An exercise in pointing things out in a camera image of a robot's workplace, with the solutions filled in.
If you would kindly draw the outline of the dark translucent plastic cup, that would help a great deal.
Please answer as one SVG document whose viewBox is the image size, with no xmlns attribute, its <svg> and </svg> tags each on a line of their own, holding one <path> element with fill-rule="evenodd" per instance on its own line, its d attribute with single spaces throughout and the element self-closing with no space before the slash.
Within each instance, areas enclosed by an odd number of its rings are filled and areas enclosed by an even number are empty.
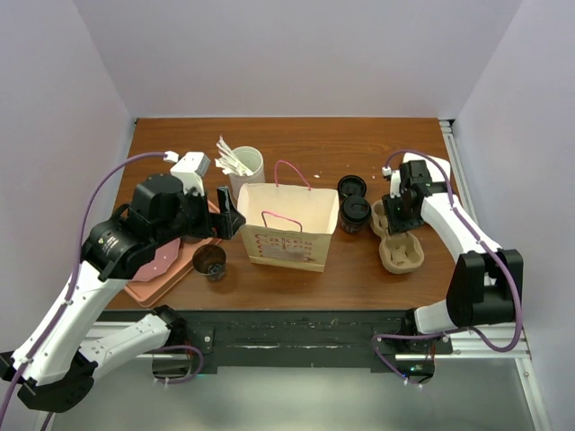
<svg viewBox="0 0 575 431">
<path fill-rule="evenodd" d="M 192 256 L 193 269 L 209 281 L 219 281 L 226 274 L 226 253 L 216 244 L 199 247 Z"/>
</svg>

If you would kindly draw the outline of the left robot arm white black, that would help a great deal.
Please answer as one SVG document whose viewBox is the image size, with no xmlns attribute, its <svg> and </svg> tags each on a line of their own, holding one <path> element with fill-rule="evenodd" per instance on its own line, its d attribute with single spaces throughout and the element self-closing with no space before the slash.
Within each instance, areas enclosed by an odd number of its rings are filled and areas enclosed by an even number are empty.
<svg viewBox="0 0 575 431">
<path fill-rule="evenodd" d="M 218 188 L 217 205 L 213 213 L 199 187 L 154 174 L 137 184 L 130 202 L 92 228 L 77 268 L 39 327 L 1 355 L 1 377 L 19 390 L 28 409 L 66 412 L 97 380 L 133 357 L 186 347 L 187 323 L 166 305 L 107 339 L 87 345 L 84 338 L 111 299 L 165 244 L 185 236 L 232 239 L 245 219 L 227 186 Z"/>
</svg>

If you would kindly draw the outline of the paper bag with pink handles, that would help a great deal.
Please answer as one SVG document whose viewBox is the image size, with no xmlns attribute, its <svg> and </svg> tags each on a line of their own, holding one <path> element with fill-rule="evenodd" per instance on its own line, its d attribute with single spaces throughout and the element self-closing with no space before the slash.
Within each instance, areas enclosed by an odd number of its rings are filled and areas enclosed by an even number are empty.
<svg viewBox="0 0 575 431">
<path fill-rule="evenodd" d="M 240 230 L 250 262 L 281 268 L 323 272 L 339 213 L 335 189 L 279 181 L 279 160 L 272 183 L 241 187 L 237 209 L 245 218 Z"/>
</svg>

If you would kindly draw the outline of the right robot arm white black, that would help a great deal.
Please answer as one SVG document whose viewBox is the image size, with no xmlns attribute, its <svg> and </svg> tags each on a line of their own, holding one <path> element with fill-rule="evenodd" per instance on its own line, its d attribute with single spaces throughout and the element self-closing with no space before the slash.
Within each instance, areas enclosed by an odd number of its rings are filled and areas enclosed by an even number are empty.
<svg viewBox="0 0 575 431">
<path fill-rule="evenodd" d="M 409 312 L 402 346 L 419 353 L 435 333 L 520 323 L 523 258 L 489 238 L 465 212 L 450 183 L 450 163 L 407 153 L 398 169 L 385 166 L 382 174 L 390 183 L 382 198 L 389 233 L 426 224 L 456 264 L 445 299 Z"/>
</svg>

